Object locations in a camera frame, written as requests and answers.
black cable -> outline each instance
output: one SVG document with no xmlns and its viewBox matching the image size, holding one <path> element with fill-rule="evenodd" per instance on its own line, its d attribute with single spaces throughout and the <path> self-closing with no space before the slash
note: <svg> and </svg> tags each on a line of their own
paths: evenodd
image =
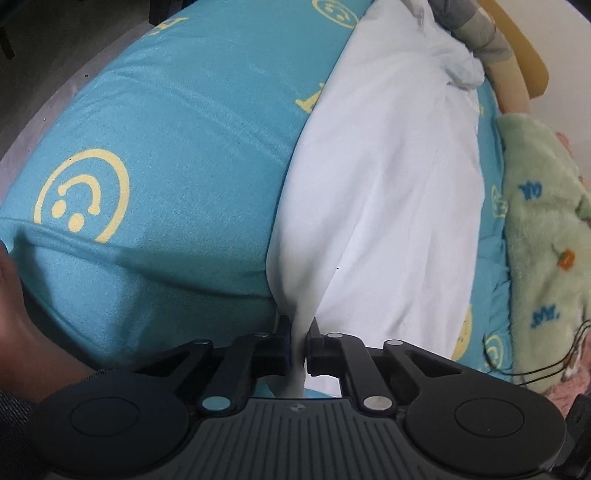
<svg viewBox="0 0 591 480">
<path fill-rule="evenodd" d="M 496 367 L 494 365 L 494 363 L 492 362 L 491 357 L 488 355 L 488 352 L 486 351 L 486 346 L 485 346 L 485 348 L 484 348 L 484 356 L 486 358 L 487 363 L 491 366 L 491 371 L 489 373 L 491 373 L 493 371 L 496 371 L 496 372 L 501 373 L 502 375 L 506 375 L 507 377 L 524 377 L 526 375 L 533 375 L 533 374 L 536 374 L 536 373 L 544 372 L 546 370 L 549 370 L 550 368 L 554 368 L 554 367 L 557 367 L 557 366 L 559 366 L 559 365 L 562 364 L 562 368 L 560 370 L 552 373 L 552 374 L 544 375 L 543 377 L 539 377 L 539 378 L 536 378 L 534 380 L 529 380 L 527 382 L 523 382 L 523 383 L 516 384 L 516 385 L 519 385 L 519 386 L 528 385 L 530 383 L 534 383 L 534 382 L 537 382 L 539 380 L 544 380 L 546 378 L 553 377 L 553 376 L 555 376 L 555 375 L 563 372 L 567 368 L 564 365 L 564 363 L 576 352 L 576 349 L 577 349 L 579 343 L 581 342 L 581 340 L 583 339 L 584 334 L 590 328 L 591 328 L 591 319 L 585 320 L 579 326 L 579 328 L 577 329 L 577 331 L 576 331 L 576 333 L 574 335 L 573 343 L 571 344 L 571 347 L 570 347 L 568 353 L 564 357 L 562 357 L 561 360 L 559 360 L 559 361 L 557 361 L 557 362 L 555 362 L 555 363 L 553 363 L 551 365 L 547 365 L 546 367 L 542 367 L 542 368 L 538 368 L 536 370 L 532 370 L 530 372 L 522 372 L 522 373 L 517 373 L 517 374 L 515 374 L 515 373 L 507 373 L 503 369 L 500 369 L 500 368 Z"/>
</svg>

blue bedsheet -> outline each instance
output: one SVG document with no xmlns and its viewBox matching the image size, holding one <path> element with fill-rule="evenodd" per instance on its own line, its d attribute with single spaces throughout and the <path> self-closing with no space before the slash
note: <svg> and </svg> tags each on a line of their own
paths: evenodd
<svg viewBox="0 0 591 480">
<path fill-rule="evenodd" d="M 454 360 L 504 380 L 511 372 L 513 354 L 509 329 L 509 268 L 504 238 L 507 202 L 502 197 L 504 159 L 496 127 L 499 115 L 488 81 L 478 89 L 480 123 L 478 145 L 485 180 L 485 201 L 471 307 L 466 315 Z"/>
<path fill-rule="evenodd" d="M 54 332 L 114 366 L 273 328 L 282 183 L 370 3 L 199 0 L 79 93 L 0 209 Z"/>
</svg>

fleece blanket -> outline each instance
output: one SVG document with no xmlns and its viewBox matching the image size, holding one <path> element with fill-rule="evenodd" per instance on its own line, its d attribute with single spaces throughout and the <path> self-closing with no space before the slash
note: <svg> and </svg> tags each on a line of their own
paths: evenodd
<svg viewBox="0 0 591 480">
<path fill-rule="evenodd" d="M 515 380 L 543 392 L 576 369 L 591 300 L 591 203 L 552 131 L 527 115 L 504 115 L 498 125 L 509 201 L 514 371 L 522 374 Z"/>
</svg>

smiley face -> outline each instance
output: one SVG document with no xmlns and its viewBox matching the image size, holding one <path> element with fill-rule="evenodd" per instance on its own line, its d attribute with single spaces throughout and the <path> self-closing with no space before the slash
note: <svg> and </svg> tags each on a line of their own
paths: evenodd
<svg viewBox="0 0 591 480">
<path fill-rule="evenodd" d="M 341 27 L 355 28 L 359 22 L 357 15 L 338 0 L 312 0 L 314 8 L 329 20 L 339 24 Z"/>
<path fill-rule="evenodd" d="M 97 178 L 90 174 L 79 174 L 74 177 L 68 178 L 67 171 L 74 164 L 80 165 L 78 162 L 83 160 L 94 160 L 99 159 L 104 161 L 116 174 L 118 181 L 118 188 L 116 189 L 117 200 L 116 206 L 110 218 L 105 216 L 101 220 L 105 223 L 105 227 L 95 238 L 96 242 L 105 243 L 108 241 L 113 234 L 119 228 L 127 206 L 129 203 L 129 175 L 125 165 L 121 159 L 109 151 L 101 148 L 92 148 L 90 150 L 84 150 L 83 152 L 77 153 L 73 157 L 68 158 L 64 163 L 57 167 L 53 173 L 49 176 L 45 185 L 41 189 L 41 193 L 35 203 L 35 209 L 33 213 L 33 220 L 35 223 L 43 224 L 43 215 L 50 213 L 54 219 L 61 219 L 68 213 L 68 200 L 67 193 L 75 185 L 85 184 L 90 189 L 91 200 L 90 205 L 85 209 L 84 212 L 69 212 L 69 219 L 67 227 L 70 232 L 80 232 L 86 223 L 86 216 L 91 215 L 92 217 L 99 218 L 102 214 L 102 190 Z M 44 211 L 44 202 L 48 192 L 52 190 L 56 184 L 56 192 L 58 199 L 51 205 L 50 212 Z"/>
</svg>

gray floor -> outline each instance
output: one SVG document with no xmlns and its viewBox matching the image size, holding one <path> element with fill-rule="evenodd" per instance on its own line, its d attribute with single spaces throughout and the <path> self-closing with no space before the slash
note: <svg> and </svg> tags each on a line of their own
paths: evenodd
<svg viewBox="0 0 591 480">
<path fill-rule="evenodd" d="M 30 0 L 5 24 L 16 56 L 0 53 L 0 158 L 70 77 L 147 24 L 149 6 L 149 0 Z"/>
</svg>

